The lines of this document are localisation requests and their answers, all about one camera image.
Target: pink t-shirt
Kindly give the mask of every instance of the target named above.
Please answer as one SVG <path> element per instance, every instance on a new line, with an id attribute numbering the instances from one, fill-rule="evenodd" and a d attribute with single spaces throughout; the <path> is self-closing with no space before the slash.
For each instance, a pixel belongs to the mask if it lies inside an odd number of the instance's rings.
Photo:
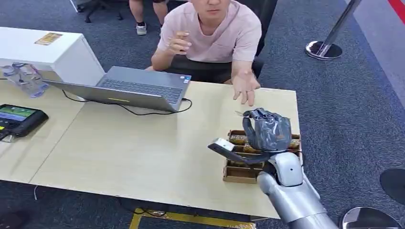
<path id="1" fill-rule="evenodd" d="M 177 31 L 189 31 L 187 58 L 199 62 L 253 61 L 262 36 L 259 18 L 247 6 L 231 0 L 225 19 L 211 36 L 201 32 L 197 12 L 189 2 L 165 18 L 158 49 L 166 50 Z"/>

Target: chair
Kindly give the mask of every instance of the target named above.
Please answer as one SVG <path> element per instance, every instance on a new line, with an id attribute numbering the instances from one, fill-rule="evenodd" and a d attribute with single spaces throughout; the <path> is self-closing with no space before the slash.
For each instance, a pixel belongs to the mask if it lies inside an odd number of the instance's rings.
<path id="1" fill-rule="evenodd" d="M 262 37 L 260 38 L 259 45 L 257 46 L 257 52 L 255 60 L 252 64 L 252 71 L 258 78 L 264 66 L 264 61 L 261 60 L 258 55 L 261 53 L 265 46 L 265 38 L 267 35 L 268 27 L 273 17 L 274 10 L 276 9 L 277 0 L 237 0 L 241 4 L 249 7 L 260 19 L 262 23 Z M 211 63 L 204 63 L 207 68 L 210 68 Z"/>
<path id="2" fill-rule="evenodd" d="M 105 0 L 91 0 L 91 1 L 89 1 L 89 2 L 80 4 L 79 6 L 77 6 L 77 11 L 78 11 L 78 12 L 83 12 L 86 8 L 89 8 L 90 11 L 89 11 L 89 12 L 87 13 L 87 15 L 86 15 L 86 20 L 85 20 L 85 22 L 86 22 L 86 23 L 91 23 L 90 16 L 91 16 L 97 9 L 99 9 L 100 7 L 101 7 L 102 9 L 108 9 L 108 10 L 111 10 L 111 9 L 112 9 L 111 6 L 106 3 Z M 121 12 L 120 12 L 119 10 L 117 10 L 117 12 L 118 12 L 117 19 L 118 19 L 118 20 L 123 20 L 122 15 L 121 15 Z"/>

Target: white cabinet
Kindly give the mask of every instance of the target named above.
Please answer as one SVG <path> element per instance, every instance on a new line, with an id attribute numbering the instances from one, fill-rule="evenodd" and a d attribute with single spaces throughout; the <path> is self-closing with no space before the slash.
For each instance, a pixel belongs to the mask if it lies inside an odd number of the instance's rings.
<path id="1" fill-rule="evenodd" d="M 49 32 L 62 36 L 50 45 L 35 44 Z M 0 65 L 33 64 L 54 71 L 64 82 L 95 86 L 105 72 L 81 33 L 0 27 Z"/>

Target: white sneaker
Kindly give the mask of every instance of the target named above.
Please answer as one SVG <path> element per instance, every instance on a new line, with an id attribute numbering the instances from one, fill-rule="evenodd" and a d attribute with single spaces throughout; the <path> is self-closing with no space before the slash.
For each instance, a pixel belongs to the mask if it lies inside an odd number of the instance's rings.
<path id="1" fill-rule="evenodd" d="M 138 26 L 137 25 L 137 34 L 138 35 L 146 35 L 146 24 L 145 24 L 145 26 Z"/>

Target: robotic hand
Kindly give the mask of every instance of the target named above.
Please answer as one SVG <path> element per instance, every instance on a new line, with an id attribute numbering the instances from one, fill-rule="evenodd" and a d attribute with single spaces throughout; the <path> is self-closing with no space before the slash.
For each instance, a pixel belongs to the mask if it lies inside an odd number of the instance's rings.
<path id="1" fill-rule="evenodd" d="M 291 124 L 288 118 L 258 108 L 243 114 L 243 127 L 249 144 L 262 154 L 243 158 L 236 154 L 234 144 L 217 138 L 211 150 L 246 164 L 265 162 L 257 182 L 281 220 L 292 229 L 337 229 L 320 203 L 320 196 L 309 182 L 299 158 L 288 152 Z"/>

